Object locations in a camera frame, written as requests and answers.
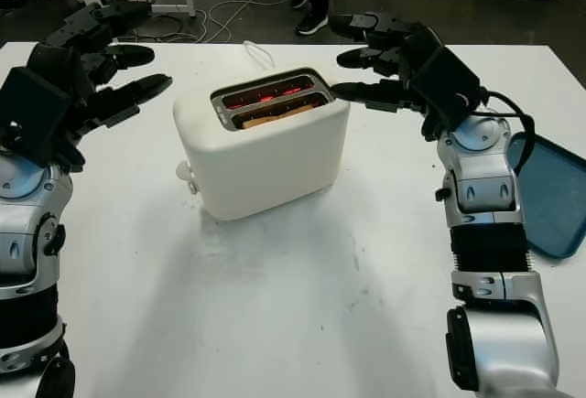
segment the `red glowing heating element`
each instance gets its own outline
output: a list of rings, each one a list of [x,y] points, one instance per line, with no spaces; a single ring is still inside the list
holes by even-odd
[[[307,76],[298,76],[295,79],[281,81],[268,85],[261,89],[241,91],[223,99],[224,106],[228,110],[239,108],[259,102],[269,102],[275,98],[289,96],[313,87],[313,81]]]

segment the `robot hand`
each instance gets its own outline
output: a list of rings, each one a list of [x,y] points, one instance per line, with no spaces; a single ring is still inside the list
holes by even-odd
[[[146,3],[88,5],[37,44],[0,89],[0,396],[71,398],[75,370],[57,314],[60,215],[76,145],[92,129],[139,112],[171,78],[151,75],[102,88],[119,69],[150,62],[140,46],[110,46],[150,16]]]
[[[480,396],[567,397],[556,389],[558,353],[539,274],[527,259],[516,179],[533,149],[533,120],[503,94],[483,88],[429,27],[375,13],[335,16],[330,24],[368,45],[341,54],[341,66],[398,75],[371,85],[333,85],[333,94],[376,110],[422,113],[421,133],[438,142],[446,175],[436,200],[444,202],[457,266],[452,292],[463,303],[448,312],[452,379]],[[514,112],[489,109],[492,97]],[[506,156],[505,117],[520,118],[527,131],[515,169]]]

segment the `white cable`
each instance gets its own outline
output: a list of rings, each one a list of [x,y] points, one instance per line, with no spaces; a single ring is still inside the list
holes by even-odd
[[[271,54],[268,52],[268,50],[261,48],[256,43],[254,43],[254,41],[250,41],[248,39],[245,39],[242,44],[243,44],[244,50],[246,50],[246,53],[248,54],[248,56],[250,58],[252,58],[254,61],[256,61],[257,63],[259,63],[262,66],[263,70],[267,69],[267,66],[266,66],[267,64],[270,64],[273,68],[277,66],[275,64],[275,60],[273,59]],[[252,51],[253,48],[260,51],[262,54],[267,55],[268,60],[262,58],[260,55],[258,55],[256,53],[254,53]]]
[[[282,0],[280,2],[275,2],[275,3],[270,3],[270,4],[262,4],[262,5],[278,5],[278,4],[281,4],[281,3],[285,3],[286,1],[288,1],[288,0]],[[222,24],[222,23],[216,21],[215,18],[213,18],[212,11],[216,7],[221,6],[221,5],[226,5],[228,3],[243,3],[243,5],[240,6],[236,10],[236,12],[234,12],[232,14],[232,16],[226,20],[226,22],[224,24]],[[220,30],[218,30],[210,38],[206,39],[205,42],[206,43],[212,42],[216,37],[218,37],[222,33],[223,30],[226,30],[228,32],[229,37],[231,37],[232,36],[232,32],[230,32],[230,29],[227,28],[228,25],[230,25],[230,23],[232,23],[232,21],[236,18],[236,16],[238,14],[240,14],[245,7],[247,7],[248,5],[257,5],[257,4],[259,4],[259,2],[255,2],[255,0],[246,0],[246,1],[242,1],[242,0],[229,0],[227,2],[221,2],[221,3],[217,4],[217,5],[212,6],[212,8],[210,9],[210,20],[212,22],[214,22],[216,25],[220,26]]]
[[[210,8],[210,10],[208,11],[208,13],[206,13],[205,11],[202,11],[200,9],[196,9],[196,12],[202,13],[203,14],[203,21],[201,22],[201,28],[203,29],[203,33],[202,35],[198,36],[197,34],[194,33],[193,29],[191,28],[191,26],[189,25],[188,22],[184,22],[183,24],[185,26],[187,26],[187,28],[190,30],[190,32],[192,32],[192,34],[184,34],[184,33],[169,33],[169,34],[165,34],[159,37],[156,36],[145,36],[140,34],[141,37],[144,38],[148,38],[148,39],[154,39],[156,41],[163,41],[166,40],[165,42],[174,42],[174,41],[179,41],[182,39],[193,39],[194,42],[196,43],[200,43],[200,42],[204,42],[204,43],[211,43],[213,42],[224,30],[228,33],[228,38],[223,41],[224,43],[227,43],[230,41],[230,38],[232,37],[232,32],[230,31],[230,29],[228,28],[228,26],[230,26],[230,24],[234,21],[234,19],[236,18],[236,16],[238,16],[238,14],[240,14],[247,6],[249,5],[260,5],[260,6],[271,6],[271,5],[280,5],[282,3],[286,3],[288,0],[279,0],[278,2],[272,2],[272,3],[264,3],[264,2],[256,2],[256,0],[227,0],[225,2],[220,2],[217,5],[212,6],[212,8]],[[222,5],[228,5],[228,4],[234,4],[234,3],[238,3],[238,4],[242,4],[242,6],[240,6],[224,23],[221,23],[220,21],[218,21],[217,19],[215,19],[212,15],[212,12],[214,9],[216,9],[219,6]],[[212,21],[212,23],[216,24],[217,26],[220,27],[219,30],[217,30],[211,37],[206,38],[207,36],[207,27],[206,27],[206,22],[207,20],[210,19]],[[251,58],[255,59],[258,61],[258,59],[256,57],[254,57],[251,52],[249,47],[255,47],[259,50],[261,50],[262,52],[266,52],[264,49],[261,49],[260,47],[258,47],[255,43],[253,43],[252,41],[245,41],[245,43],[251,43],[251,44],[244,44],[244,48],[246,49],[246,52],[251,56]],[[272,58],[270,57],[270,55],[268,55],[269,58],[271,59],[271,62],[273,64],[273,67],[275,67],[275,62],[272,60]]]

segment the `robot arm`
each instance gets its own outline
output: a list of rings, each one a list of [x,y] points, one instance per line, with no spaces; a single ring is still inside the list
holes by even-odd
[[[446,343],[451,377],[479,396],[568,396],[558,392],[559,362],[539,274],[527,256],[517,174],[533,149],[532,119],[480,80],[419,23],[381,14],[337,16],[334,32],[367,48],[345,52],[338,63],[373,68],[378,84],[343,83],[338,97],[395,113],[425,116],[421,132],[437,141],[445,166],[436,200],[443,201],[456,270],[452,292],[462,305],[448,312]],[[487,107],[497,97],[514,113]],[[519,165],[507,161],[511,130],[521,119],[528,142]]]
[[[154,58],[150,48],[109,46],[143,23],[143,3],[88,5],[37,44],[26,67],[0,89],[0,396],[71,398],[75,370],[57,314],[60,215],[72,192],[69,173],[92,129],[138,113],[171,78],[151,75],[113,90],[96,87],[119,69]]]

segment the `power cord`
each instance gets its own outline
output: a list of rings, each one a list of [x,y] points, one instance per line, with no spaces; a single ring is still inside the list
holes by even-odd
[[[523,151],[521,151],[521,156],[519,157],[519,162],[515,167],[515,173],[519,176],[521,174],[521,169],[527,162],[527,160],[531,157],[533,153],[533,149],[535,148],[536,143],[536,133],[535,133],[535,121],[533,117],[529,114],[526,114],[521,110],[516,103],[513,102],[512,99],[508,98],[504,94],[498,91],[488,91],[485,88],[482,88],[481,91],[482,102],[486,105],[490,98],[496,98],[506,105],[508,105],[514,113],[485,113],[485,112],[472,112],[473,116],[492,116],[492,117],[515,117],[521,120],[521,124],[523,125],[523,129],[526,133],[526,141],[525,145],[523,146]]]
[[[176,41],[188,41],[188,42],[195,42],[195,43],[212,43],[218,36],[220,36],[220,34],[225,31],[227,33],[227,38],[222,41],[223,43],[227,43],[230,42],[231,38],[232,38],[232,32],[229,29],[228,26],[230,26],[230,24],[234,21],[234,19],[238,16],[238,14],[240,14],[245,8],[247,8],[249,5],[264,5],[264,6],[268,6],[268,5],[280,5],[283,3],[286,3],[288,0],[279,0],[276,2],[270,2],[270,3],[265,3],[265,2],[258,2],[256,0],[227,0],[225,2],[220,2],[214,6],[212,6],[212,8],[210,8],[210,10],[208,11],[208,13],[200,10],[200,9],[196,9],[196,12],[198,14],[201,14],[203,16],[203,19],[201,21],[201,29],[203,30],[201,35],[197,35],[193,29],[190,27],[189,22],[185,22],[185,26],[187,27],[187,29],[190,30],[190,34],[184,34],[184,33],[180,33],[180,32],[175,32],[175,33],[167,33],[167,34],[163,34],[160,36],[152,36],[152,35],[145,35],[145,34],[133,34],[130,38],[134,38],[134,39],[153,39],[156,42],[176,42]],[[217,18],[215,18],[212,13],[215,9],[217,9],[220,6],[223,5],[229,5],[229,4],[242,4],[238,9],[236,9],[236,11],[224,22],[221,22],[220,20],[218,20]],[[214,32],[214,34],[209,37],[207,37],[207,27],[206,27],[206,22],[207,20],[211,20],[212,23],[214,23],[215,25],[217,25],[219,27],[219,29]]]
[[[264,48],[261,48],[259,45],[254,43],[254,41],[250,41],[248,39],[245,39],[242,44],[243,44],[244,50],[246,50],[246,53],[248,54],[248,56],[250,58],[252,58],[254,61],[256,61],[257,63],[259,63],[262,66],[263,70],[267,69],[266,65],[268,65],[268,64],[270,64],[270,66],[272,68],[275,68],[277,66],[275,64],[275,60],[273,59],[273,56],[270,54],[270,52]],[[264,58],[260,57],[259,54],[254,53],[252,51],[253,48],[258,50],[261,54],[266,55],[268,57],[268,59],[264,59]]]

